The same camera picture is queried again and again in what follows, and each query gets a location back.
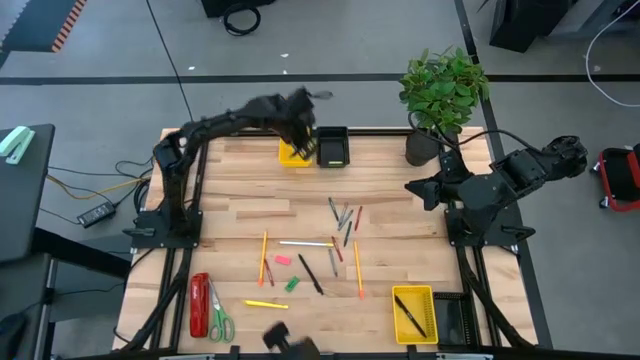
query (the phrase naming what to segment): white stick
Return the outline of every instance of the white stick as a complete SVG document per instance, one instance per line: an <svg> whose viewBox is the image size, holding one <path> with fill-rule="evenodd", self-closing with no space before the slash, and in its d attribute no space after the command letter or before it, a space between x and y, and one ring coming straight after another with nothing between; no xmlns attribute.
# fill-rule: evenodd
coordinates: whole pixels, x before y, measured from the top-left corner
<svg viewBox="0 0 640 360"><path fill-rule="evenodd" d="M280 241L280 245L322 246L333 247L332 243L311 243L304 241Z"/></svg>

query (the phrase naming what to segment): scissors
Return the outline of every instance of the scissors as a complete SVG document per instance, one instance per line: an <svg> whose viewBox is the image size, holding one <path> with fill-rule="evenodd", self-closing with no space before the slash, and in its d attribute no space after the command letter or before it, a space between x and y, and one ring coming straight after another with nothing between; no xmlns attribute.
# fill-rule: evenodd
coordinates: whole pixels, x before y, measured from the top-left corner
<svg viewBox="0 0 640 360"><path fill-rule="evenodd" d="M224 312L224 309L220 305L220 299L216 294L216 289L213 287L211 278L209 278L209 295L211 304L216 310L213 315L213 326L211 326L209 330L209 339L213 342L231 342L235 335L235 325L233 324L233 319Z"/></svg>

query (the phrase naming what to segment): green object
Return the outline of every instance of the green object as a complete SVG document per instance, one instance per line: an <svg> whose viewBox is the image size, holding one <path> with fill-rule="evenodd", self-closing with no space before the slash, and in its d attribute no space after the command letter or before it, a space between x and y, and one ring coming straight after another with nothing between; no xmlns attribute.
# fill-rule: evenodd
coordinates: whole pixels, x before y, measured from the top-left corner
<svg viewBox="0 0 640 360"><path fill-rule="evenodd" d="M420 59L409 60L407 74L400 83L400 101L407 105L422 129L459 134L471 120L471 108L489 98L489 79L479 64L458 48L442 55L425 49Z"/></svg>
<svg viewBox="0 0 640 360"><path fill-rule="evenodd" d="M211 281L211 279L209 279L209 295L211 298L211 304L215 309L215 314L213 315L213 326L211 326L211 329L209 330L209 339L213 342L231 342L236 333L236 327L233 323L233 319L224 312L222 305L220 305L220 299L218 299L216 289L213 287L213 281Z"/></svg>
<svg viewBox="0 0 640 360"><path fill-rule="evenodd" d="M0 142L0 156L7 157L7 164L17 165L31 143L35 131L26 126L18 126Z"/></svg>
<svg viewBox="0 0 640 360"><path fill-rule="evenodd" d="M287 286L285 286L284 289L287 290L287 292L292 292L299 282L300 282L300 279L298 279L297 276L294 276L291 278L291 280L289 280L289 283L287 284Z"/></svg>

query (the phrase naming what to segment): yellow pencil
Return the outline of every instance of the yellow pencil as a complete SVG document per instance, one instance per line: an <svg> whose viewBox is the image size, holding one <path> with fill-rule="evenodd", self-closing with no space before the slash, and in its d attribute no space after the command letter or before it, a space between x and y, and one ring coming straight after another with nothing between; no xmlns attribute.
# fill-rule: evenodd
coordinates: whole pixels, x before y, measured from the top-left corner
<svg viewBox="0 0 640 360"><path fill-rule="evenodd" d="M270 307L270 308L274 308L274 309L288 309L289 308L289 305L273 304L273 303L267 303L267 302L263 302L263 301L245 300L244 303L249 305L249 306Z"/></svg>
<svg viewBox="0 0 640 360"><path fill-rule="evenodd" d="M260 279L258 279L258 285L262 286L264 283L264 259L267 255L267 232L264 232L264 238L262 239L262 257L260 258Z"/></svg>
<svg viewBox="0 0 640 360"><path fill-rule="evenodd" d="M360 274L360 256L358 256L358 242L353 241L353 250L356 254L356 271L358 272L358 289L360 290L360 299L364 299L364 289L362 289L362 275Z"/></svg>

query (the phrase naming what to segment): floor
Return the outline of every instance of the floor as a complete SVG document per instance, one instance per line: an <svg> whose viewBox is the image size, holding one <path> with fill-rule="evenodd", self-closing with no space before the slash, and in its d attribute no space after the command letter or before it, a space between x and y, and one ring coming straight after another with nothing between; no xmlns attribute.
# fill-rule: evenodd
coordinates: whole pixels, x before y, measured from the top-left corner
<svg viewBox="0 0 640 360"><path fill-rule="evenodd" d="M0 3L0 32L9 27L25 1ZM464 0L487 74L584 74L588 39L541 39L525 54L494 48L488 45L493 9L488 6L478 12L480 3ZM425 47L435 52L449 45L465 49L454 1L278 0L261 8L261 27L243 38L229 36L221 23L207 19L199 0L151 0L151 5L180 75L209 76L208 83L184 86L198 117L241 106L256 95L287 93L304 84L335 94L334 99L318 103L317 118L323 125L404 126L405 111L397 100L399 84L343 75L401 73L408 58L419 56ZM245 21L241 16L236 21ZM592 70L638 74L639 60L637 34L604 37L594 48ZM296 74L334 74L340 81L282 79L282 75ZM172 75L144 0L91 0L60 53L12 53L0 68L0 83L10 78L51 83L52 78L73 82L89 77L86 84L0 85L0 128L53 123L52 165L111 172L118 160L145 161L160 129L188 121L176 84L145 83L140 78ZM274 76L221 83L224 75ZM115 77L118 80L110 85L103 84L105 78ZM640 101L638 83L608 82L603 87L622 101ZM609 102L589 83L493 82L491 90L498 127L534 145L543 146L563 134L579 135L593 162L606 147L638 141L638 112ZM483 112L476 110L471 123L485 126L485 121ZM509 139L503 142L506 150L517 148ZM140 169L132 167L131 171ZM114 183L107 177L52 174L91 189ZM118 199L124 192L111 196ZM571 181L549 183L520 201L524 223L538 231L529 244L542 301L556 348L639 354L635 330L640 313L635 299L640 293L633 284L640 271L640 263L634 261L640 254L640 222L637 213L600 210L601 196L598 179L583 174ZM73 201L49 183L42 199L43 208L70 218L98 203ZM78 241L100 238L92 244L126 252L126 238L119 234L131 225L134 215L127 202L114 219L88 230L45 213L39 216L38 225ZM75 279L65 282L61 275L61 287L108 288L114 283L79 269L61 272ZM88 313L88 303L96 304L89 310L102 311L91 318L59 323L54 350L60 355L110 349L122 293L86 295L91 298L68 299L73 300L72 305L60 308L59 319Z"/></svg>

